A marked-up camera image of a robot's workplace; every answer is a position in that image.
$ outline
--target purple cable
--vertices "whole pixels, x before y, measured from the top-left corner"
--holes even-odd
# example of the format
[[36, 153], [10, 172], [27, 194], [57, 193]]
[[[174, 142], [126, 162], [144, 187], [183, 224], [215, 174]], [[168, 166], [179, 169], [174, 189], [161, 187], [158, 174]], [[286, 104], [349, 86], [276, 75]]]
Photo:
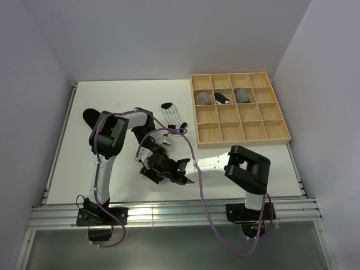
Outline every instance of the purple cable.
[[[142, 113], [145, 113], [149, 116], [151, 116], [154, 121], [156, 121], [160, 126], [162, 126], [162, 128], [159, 128], [159, 129], [156, 129], [156, 130], [153, 130], [151, 132], [149, 132], [148, 134], [146, 134], [143, 139], [141, 140], [141, 142], [139, 143], [139, 147], [138, 147], [138, 150], [136, 151], [136, 157], [138, 157], [138, 154], [139, 154], [139, 151], [140, 151], [140, 148], [142, 146], [142, 144], [144, 143], [145, 139], [153, 134], [154, 132], [157, 132], [157, 131], [168, 131], [170, 133], [173, 133], [173, 134], [178, 134], [180, 136], [182, 136], [185, 141], [187, 142], [187, 144], [189, 145], [189, 148], [190, 148], [190, 152], [191, 152], [191, 156], [192, 156], [192, 159], [193, 160], [196, 160], [195, 158], [195, 154], [194, 154], [194, 149], [192, 148], [192, 145], [191, 145], [191, 142], [188, 140], [188, 138], [184, 135], [187, 131], [186, 129], [184, 129], [184, 133], [181, 133], [179, 130], [180, 129], [170, 129], [170, 128], [166, 128], [164, 125], [161, 124], [161, 122], [159, 122], [157, 120], [157, 118], [155, 118], [151, 113], [147, 112], [147, 111], [143, 111], [143, 110], [134, 110], [134, 111], [127, 111], [127, 112], [124, 112], [122, 114], [108, 114], [106, 115], [100, 122], [99, 124], [99, 127], [97, 128], [96, 130], [96, 133], [95, 133], [95, 137], [94, 137], [94, 141], [97, 142], [97, 138], [98, 138], [98, 134], [99, 134], [99, 131], [100, 129], [102, 128], [102, 126], [104, 125], [106, 119], [110, 116], [113, 116], [113, 115], [116, 115], [116, 116], [123, 116], [123, 115], [127, 115], [127, 114], [131, 114], [131, 113], [135, 113], [135, 112], [142, 112]], [[98, 164], [96, 166], [96, 174], [95, 174], [95, 182], [94, 182], [94, 188], [97, 188], [97, 181], [98, 181], [98, 175], [99, 175], [99, 171], [100, 171], [100, 164], [101, 164], [101, 159], [100, 159], [100, 156], [98, 154], [98, 151], [97, 151], [97, 143], [94, 144], [94, 151], [95, 151], [95, 154], [97, 156], [97, 161], [98, 161]], [[254, 251], [255, 251], [255, 248], [258, 244], [258, 241], [259, 241], [259, 236], [260, 236], [260, 230], [261, 230], [261, 226], [258, 226], [258, 230], [256, 232], [256, 239], [255, 239], [255, 242], [254, 242], [254, 245], [253, 247], [250, 249], [250, 251], [246, 254], [241, 254], [241, 253], [238, 253], [236, 250], [234, 250], [232, 247], [229, 246], [229, 244], [225, 241], [225, 239], [223, 239], [221, 237], [221, 235], [219, 234], [219, 232], [217, 231], [211, 217], [210, 217], [210, 214], [206, 208], [206, 204], [205, 204], [205, 199], [204, 199], [204, 192], [203, 192], [203, 180], [202, 180], [202, 177], [201, 177], [201, 170], [199, 168], [199, 166], [197, 165], [197, 163], [195, 163], [195, 168], [197, 169], [197, 174], [199, 176], [199, 187], [200, 187], [200, 199], [201, 199], [201, 204], [202, 204], [202, 207], [204, 208], [204, 212], [205, 212], [205, 215], [206, 215], [206, 218], [214, 232], [214, 234], [216, 235], [216, 237], [218, 238], [218, 240], [223, 244], [223, 246], [230, 252], [232, 253], [233, 255], [237, 256], [237, 257], [240, 257], [240, 258], [244, 258], [244, 257], [248, 257], [250, 256]], [[121, 239], [114, 243], [114, 244], [111, 244], [111, 245], [96, 245], [98, 247], [101, 247], [101, 248], [110, 248], [110, 247], [113, 247], [113, 246], [116, 246], [118, 245], [119, 243], [121, 243], [124, 238], [125, 238], [125, 226], [124, 224], [122, 224], [122, 222], [120, 220], [118, 220], [117, 217], [115, 217], [114, 215], [112, 215], [111, 213], [109, 213], [105, 208], [103, 208], [98, 200], [98, 197], [97, 197], [97, 192], [96, 190], [94, 190], [94, 197], [95, 197], [95, 200], [96, 200], [96, 203], [97, 205], [100, 207], [101, 210], [103, 210], [107, 215], [109, 215], [110, 217], [114, 218], [123, 228], [124, 230], [124, 233], [123, 233], [123, 236], [121, 237]], [[262, 219], [263, 219], [263, 214], [264, 214], [264, 206], [265, 206], [265, 198], [266, 196], [264, 195], [264, 199], [263, 199], [263, 203], [262, 203], [262, 207], [261, 207], [261, 211], [260, 211], [260, 218], [259, 218], [259, 224], [262, 222]]]

